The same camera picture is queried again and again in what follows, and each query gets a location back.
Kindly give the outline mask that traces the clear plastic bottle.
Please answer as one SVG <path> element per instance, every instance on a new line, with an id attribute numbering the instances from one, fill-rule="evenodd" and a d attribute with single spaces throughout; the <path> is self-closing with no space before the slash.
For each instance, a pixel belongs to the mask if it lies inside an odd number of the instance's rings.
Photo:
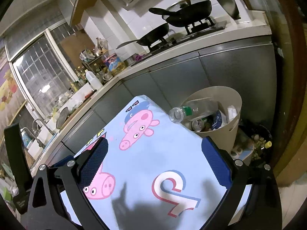
<path id="1" fill-rule="evenodd" d="M 174 123 L 195 121 L 206 118 L 219 110 L 218 102 L 214 99 L 201 98 L 190 100 L 169 111 L 169 119 Z"/>

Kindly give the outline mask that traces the dark blue milk carton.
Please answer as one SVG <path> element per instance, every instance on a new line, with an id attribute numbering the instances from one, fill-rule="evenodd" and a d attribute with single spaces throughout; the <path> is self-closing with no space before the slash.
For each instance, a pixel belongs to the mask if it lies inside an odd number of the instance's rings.
<path id="1" fill-rule="evenodd" d="M 213 122 L 211 125 L 212 130 L 217 130 L 219 128 L 222 128 L 227 125 L 227 118 L 226 115 L 218 110 L 214 115 L 213 115 Z"/>

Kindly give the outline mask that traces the white tissue pack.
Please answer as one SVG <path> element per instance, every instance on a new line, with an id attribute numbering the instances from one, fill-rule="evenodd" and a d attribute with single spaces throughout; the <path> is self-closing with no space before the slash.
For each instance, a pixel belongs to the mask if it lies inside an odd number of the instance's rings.
<path id="1" fill-rule="evenodd" d="M 233 105 L 227 107 L 227 121 L 231 122 L 237 116 L 236 108 Z"/>

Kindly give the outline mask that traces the green snack bag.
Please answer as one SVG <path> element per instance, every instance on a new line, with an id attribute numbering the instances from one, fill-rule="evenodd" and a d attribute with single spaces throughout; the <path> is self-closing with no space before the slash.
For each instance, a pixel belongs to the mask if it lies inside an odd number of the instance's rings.
<path id="1" fill-rule="evenodd" d="M 202 118 L 192 121 L 191 128 L 195 132 L 203 132 L 206 129 L 206 125 L 207 125 L 207 119 Z"/>

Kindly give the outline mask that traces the beige round trash bin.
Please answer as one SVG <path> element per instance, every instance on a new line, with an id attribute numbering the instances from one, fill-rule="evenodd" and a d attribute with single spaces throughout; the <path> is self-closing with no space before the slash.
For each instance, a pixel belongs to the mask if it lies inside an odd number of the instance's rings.
<path id="1" fill-rule="evenodd" d="M 201 89 L 183 102 L 211 98 L 218 103 L 216 113 L 198 122 L 183 121 L 183 125 L 202 138 L 210 136 L 218 148 L 231 152 L 237 135 L 242 99 L 240 94 L 225 86 L 212 86 Z"/>

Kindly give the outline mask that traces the barred kitchen window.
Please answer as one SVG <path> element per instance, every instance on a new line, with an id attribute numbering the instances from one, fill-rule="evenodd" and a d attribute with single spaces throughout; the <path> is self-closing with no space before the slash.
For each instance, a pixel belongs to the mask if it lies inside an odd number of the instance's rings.
<path id="1" fill-rule="evenodd" d="M 64 52 L 61 42 L 75 36 L 82 28 L 63 23 L 50 30 L 49 35 L 59 48 L 65 61 L 54 51 L 51 40 L 44 32 L 19 32 L 4 38 L 9 60 L 20 79 L 22 87 L 43 117 L 51 115 L 58 100 L 71 89 L 75 81 L 72 61 Z"/>

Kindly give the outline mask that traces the chrome sink faucet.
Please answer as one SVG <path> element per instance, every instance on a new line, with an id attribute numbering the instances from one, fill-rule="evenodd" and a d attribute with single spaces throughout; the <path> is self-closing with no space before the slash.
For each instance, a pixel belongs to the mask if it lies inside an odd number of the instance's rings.
<path id="1" fill-rule="evenodd" d="M 30 145 L 37 142 L 39 147 L 45 149 L 46 146 L 49 145 L 49 142 L 56 135 L 54 131 L 52 131 L 47 124 L 41 119 L 35 119 L 32 123 L 32 129 L 28 129 L 27 127 L 23 127 L 21 130 L 21 136 L 24 143 L 24 146 L 29 149 Z"/>

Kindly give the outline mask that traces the round metal strainer lid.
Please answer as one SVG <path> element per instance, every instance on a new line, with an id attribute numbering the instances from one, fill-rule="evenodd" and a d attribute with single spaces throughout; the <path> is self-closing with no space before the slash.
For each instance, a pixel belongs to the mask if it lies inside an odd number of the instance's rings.
<path id="1" fill-rule="evenodd" d="M 65 123 L 66 119 L 68 118 L 68 115 L 69 115 L 68 107 L 63 108 L 56 122 L 57 129 L 61 129 L 62 125 Z"/>

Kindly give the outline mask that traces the blue cartoon pig tablecloth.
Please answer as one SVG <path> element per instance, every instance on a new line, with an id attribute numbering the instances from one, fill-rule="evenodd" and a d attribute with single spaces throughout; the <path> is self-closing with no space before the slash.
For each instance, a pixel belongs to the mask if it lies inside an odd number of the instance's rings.
<path id="1" fill-rule="evenodd" d="M 108 152 L 82 190 L 109 229 L 201 229 L 226 193 L 202 150 L 203 138 L 149 97 L 134 97 L 99 137 Z"/>

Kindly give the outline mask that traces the white plastic jug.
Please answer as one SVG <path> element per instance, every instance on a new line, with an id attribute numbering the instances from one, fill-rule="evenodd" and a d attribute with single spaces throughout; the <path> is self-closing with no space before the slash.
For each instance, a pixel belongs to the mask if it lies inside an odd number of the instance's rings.
<path id="1" fill-rule="evenodd" d="M 102 89 L 103 87 L 102 83 L 92 71 L 85 70 L 85 76 L 88 82 L 90 83 L 91 87 L 93 88 L 93 90 Z"/>

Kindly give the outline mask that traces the cooking oil bottle blue label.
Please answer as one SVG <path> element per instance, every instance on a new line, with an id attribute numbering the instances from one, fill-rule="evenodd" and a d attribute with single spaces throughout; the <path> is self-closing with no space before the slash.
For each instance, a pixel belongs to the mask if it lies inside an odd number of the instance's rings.
<path id="1" fill-rule="evenodd" d="M 116 53 L 109 56 L 106 59 L 106 62 L 108 64 L 108 70 L 113 74 L 113 76 L 116 76 L 126 69 L 126 64 L 120 60 Z"/>

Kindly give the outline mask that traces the grey cabinet fronts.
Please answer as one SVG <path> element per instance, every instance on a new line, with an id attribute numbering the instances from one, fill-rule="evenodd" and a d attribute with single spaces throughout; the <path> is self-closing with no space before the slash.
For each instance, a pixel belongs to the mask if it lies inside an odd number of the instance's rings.
<path id="1" fill-rule="evenodd" d="M 134 96 L 144 94 L 168 111 L 194 92 L 210 86 L 235 89 L 243 101 L 241 118 L 271 130 L 277 87 L 271 37 L 235 40 L 150 67 L 139 63 L 126 69 L 80 108 L 35 165 L 55 163 L 77 153 Z"/>

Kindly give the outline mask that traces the black frying pan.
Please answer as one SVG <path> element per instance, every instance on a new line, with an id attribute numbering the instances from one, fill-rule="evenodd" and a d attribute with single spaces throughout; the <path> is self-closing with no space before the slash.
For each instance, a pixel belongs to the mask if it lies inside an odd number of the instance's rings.
<path id="1" fill-rule="evenodd" d="M 151 49 L 151 45 L 158 40 L 162 43 L 167 43 L 166 39 L 164 38 L 169 33 L 169 24 L 164 23 L 153 30 L 151 30 L 149 33 L 141 37 L 140 39 L 130 40 L 124 43 L 121 43 L 117 46 L 116 49 L 119 49 L 121 47 L 124 47 L 128 44 L 137 42 L 140 46 L 146 46 L 149 49 Z"/>

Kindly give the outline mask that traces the gas stove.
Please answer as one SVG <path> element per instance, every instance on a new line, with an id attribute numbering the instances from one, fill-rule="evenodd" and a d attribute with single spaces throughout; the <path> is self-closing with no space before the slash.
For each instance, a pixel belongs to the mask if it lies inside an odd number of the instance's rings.
<path id="1" fill-rule="evenodd" d="M 191 32 L 190 34 L 187 34 L 186 32 L 175 33 L 172 34 L 170 37 L 168 37 L 164 42 L 160 40 L 160 42 L 154 46 L 153 50 L 150 53 L 147 53 L 146 55 L 142 56 L 136 55 L 134 57 L 134 61 L 126 65 L 128 67 L 136 65 L 142 61 L 145 61 L 155 55 L 170 50 L 171 48 L 174 48 L 190 40 L 194 40 L 198 37 L 208 35 L 220 30 L 224 30 L 225 27 L 226 27 L 226 21 L 217 22 L 216 24 L 209 26 L 209 21 L 207 20 L 205 23 L 199 24 L 191 28 L 191 29 L 197 29 L 196 32 Z"/>

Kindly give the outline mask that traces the colourful fruit wall poster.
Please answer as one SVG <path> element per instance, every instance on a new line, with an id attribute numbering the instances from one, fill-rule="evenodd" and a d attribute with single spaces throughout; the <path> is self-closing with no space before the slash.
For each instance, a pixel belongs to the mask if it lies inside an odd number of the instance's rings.
<path id="1" fill-rule="evenodd" d="M 25 101 L 14 79 L 4 47 L 1 48 L 0 78 L 0 134 L 2 139 L 4 128 L 12 123 Z"/>

